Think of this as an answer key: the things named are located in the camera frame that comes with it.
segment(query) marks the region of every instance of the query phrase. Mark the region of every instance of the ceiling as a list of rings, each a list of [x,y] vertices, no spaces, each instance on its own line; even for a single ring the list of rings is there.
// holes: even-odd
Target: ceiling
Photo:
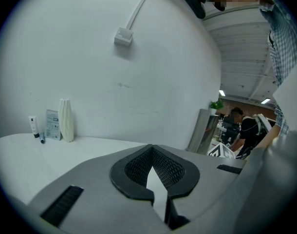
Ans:
[[[221,52],[225,98],[274,109],[276,85],[267,43],[270,26],[258,4],[232,5],[220,12],[207,2],[204,8],[204,26]],[[266,98],[271,100],[262,105]]]

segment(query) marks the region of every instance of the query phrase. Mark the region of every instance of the white table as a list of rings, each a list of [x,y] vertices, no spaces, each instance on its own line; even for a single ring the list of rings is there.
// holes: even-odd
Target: white table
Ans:
[[[46,139],[41,144],[33,134],[16,134],[0,138],[0,184],[11,196],[28,204],[52,181],[91,158],[112,154],[143,143],[76,137],[71,143]],[[154,209],[163,218],[167,191],[152,169],[147,188],[154,191]]]

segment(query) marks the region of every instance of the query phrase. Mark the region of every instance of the black shirt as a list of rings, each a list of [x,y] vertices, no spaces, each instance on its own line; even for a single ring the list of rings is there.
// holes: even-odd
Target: black shirt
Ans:
[[[256,135],[258,132],[258,124],[255,119],[246,118],[242,121],[241,139],[246,139],[242,150],[246,150],[247,147],[255,147],[259,139],[259,136]]]

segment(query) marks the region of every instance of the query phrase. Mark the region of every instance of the gray machine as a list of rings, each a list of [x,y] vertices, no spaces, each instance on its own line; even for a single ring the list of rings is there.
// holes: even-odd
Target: gray machine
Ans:
[[[164,222],[146,188],[152,167],[168,191]],[[34,197],[29,221],[46,233],[255,233],[296,191],[297,134],[248,161],[147,145],[74,167]]]

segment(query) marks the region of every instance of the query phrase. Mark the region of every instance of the sign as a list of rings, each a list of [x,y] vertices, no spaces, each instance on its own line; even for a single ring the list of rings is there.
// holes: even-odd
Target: sign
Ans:
[[[235,158],[235,154],[231,149],[228,149],[223,143],[216,145],[210,149],[207,153],[208,156],[223,157],[223,158]]]

